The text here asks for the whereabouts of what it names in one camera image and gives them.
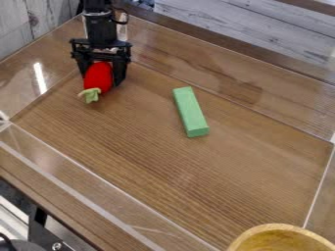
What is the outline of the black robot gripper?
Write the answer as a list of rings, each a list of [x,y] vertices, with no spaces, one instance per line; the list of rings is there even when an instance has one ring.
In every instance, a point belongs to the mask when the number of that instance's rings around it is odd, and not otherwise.
[[[112,62],[114,85],[119,86],[126,80],[127,64],[131,62],[132,44],[119,39],[118,27],[128,24],[128,14],[119,20],[112,9],[86,9],[84,38],[72,38],[71,56],[76,60],[82,77],[94,61]]]

